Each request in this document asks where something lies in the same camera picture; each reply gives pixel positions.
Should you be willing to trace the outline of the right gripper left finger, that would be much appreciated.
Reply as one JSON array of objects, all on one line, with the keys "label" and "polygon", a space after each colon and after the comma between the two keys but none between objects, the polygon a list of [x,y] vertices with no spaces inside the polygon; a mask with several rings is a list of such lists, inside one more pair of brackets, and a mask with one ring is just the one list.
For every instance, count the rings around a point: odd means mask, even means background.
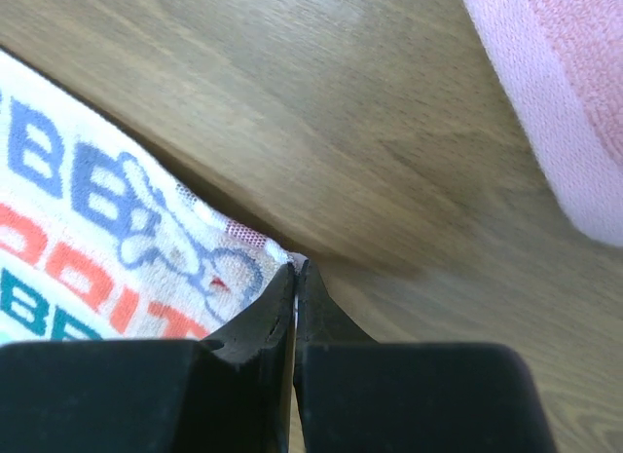
[{"label": "right gripper left finger", "polygon": [[5,452],[284,452],[296,275],[201,341],[16,343],[1,351]]}]

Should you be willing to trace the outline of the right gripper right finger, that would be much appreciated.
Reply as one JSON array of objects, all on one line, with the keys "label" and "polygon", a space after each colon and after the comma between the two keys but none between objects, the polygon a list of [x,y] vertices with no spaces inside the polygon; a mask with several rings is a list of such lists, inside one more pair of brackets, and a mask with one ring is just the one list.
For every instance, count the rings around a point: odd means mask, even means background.
[{"label": "right gripper right finger", "polygon": [[528,366],[491,343],[381,343],[330,297],[297,287],[294,387],[310,452],[552,452]]}]

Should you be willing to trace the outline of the rabbit print towel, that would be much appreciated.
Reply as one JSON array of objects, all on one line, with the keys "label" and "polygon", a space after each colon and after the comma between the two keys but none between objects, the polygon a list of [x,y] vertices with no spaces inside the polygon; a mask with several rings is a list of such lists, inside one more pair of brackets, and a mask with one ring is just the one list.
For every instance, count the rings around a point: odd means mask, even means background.
[{"label": "rabbit print towel", "polygon": [[202,339],[301,257],[1,56],[1,340]]}]

